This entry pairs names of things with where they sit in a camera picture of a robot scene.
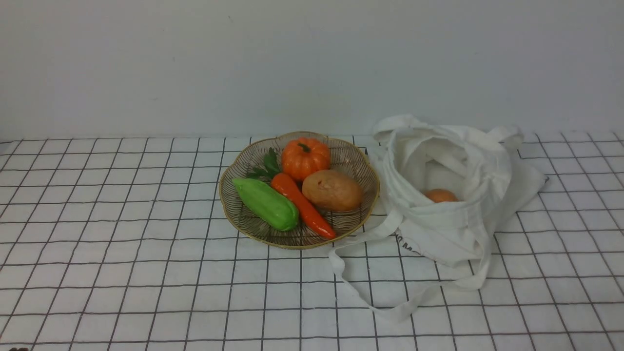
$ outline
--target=wire basket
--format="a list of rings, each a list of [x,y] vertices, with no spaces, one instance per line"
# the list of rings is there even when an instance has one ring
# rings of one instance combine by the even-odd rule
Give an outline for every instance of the wire basket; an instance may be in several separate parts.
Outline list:
[[[245,177],[252,168],[261,166],[264,155],[271,147],[277,152],[281,166],[280,156],[287,143],[300,137],[312,137],[327,144],[331,153],[330,168],[353,178],[364,192],[362,203],[357,209],[348,212],[319,209],[336,232],[336,238],[331,240],[313,232],[301,220],[297,227],[287,232],[272,228],[243,204],[232,184],[232,179]],[[285,249],[311,249],[342,239],[366,222],[379,196],[379,177],[368,163],[366,155],[352,143],[313,132],[293,132],[260,140],[246,147],[223,173],[219,183],[219,194],[225,216],[241,233],[268,245]]]

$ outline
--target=tote bag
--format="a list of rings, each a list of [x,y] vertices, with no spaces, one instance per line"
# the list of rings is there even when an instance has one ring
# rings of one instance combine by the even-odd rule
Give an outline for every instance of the tote bag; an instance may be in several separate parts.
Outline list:
[[[400,322],[430,289],[481,288],[495,229],[535,196],[547,178],[514,155],[523,139],[517,127],[486,133],[466,126],[432,126],[404,115],[378,122],[373,136],[382,147],[369,148],[369,158],[381,180],[380,200],[388,216],[378,227],[336,245],[329,261],[354,299],[380,317]],[[423,194],[438,188],[453,191],[459,201],[434,203]],[[479,260],[479,268],[454,281],[421,282],[408,301],[377,309],[344,278],[345,263],[338,252],[395,232],[403,250],[451,267]]]

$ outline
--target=green leaves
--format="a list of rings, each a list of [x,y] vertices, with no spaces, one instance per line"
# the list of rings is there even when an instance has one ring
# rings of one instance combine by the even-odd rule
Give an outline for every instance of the green leaves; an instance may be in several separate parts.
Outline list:
[[[253,170],[251,172],[249,172],[247,174],[247,178],[252,178],[252,179],[260,179],[261,177],[268,177],[268,173],[259,167],[254,167]]]
[[[271,178],[281,172],[277,164],[277,153],[272,147],[269,148],[269,153],[265,155],[265,167],[269,175],[271,175]]]
[[[269,181],[273,179],[277,173],[280,173],[280,166],[277,163],[277,153],[273,148],[269,148],[269,152],[264,156],[264,168],[254,167],[251,172],[247,174],[247,178],[260,179],[267,178]]]

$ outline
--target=orange pumpkin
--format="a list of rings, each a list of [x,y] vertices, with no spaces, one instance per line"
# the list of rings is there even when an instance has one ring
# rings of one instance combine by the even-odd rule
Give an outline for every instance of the orange pumpkin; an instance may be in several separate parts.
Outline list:
[[[290,141],[281,153],[281,169],[297,182],[310,174],[329,169],[329,147],[314,138]]]
[[[425,196],[433,202],[459,201],[457,196],[445,189],[433,189],[425,193]]]

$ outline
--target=orange fruit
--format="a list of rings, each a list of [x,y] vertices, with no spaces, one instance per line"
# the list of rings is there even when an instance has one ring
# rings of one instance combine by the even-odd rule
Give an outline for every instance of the orange fruit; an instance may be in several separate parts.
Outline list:
[[[433,189],[429,190],[425,193],[425,196],[428,197],[433,202],[446,202],[446,201],[459,201],[457,196],[452,192],[444,189]]]

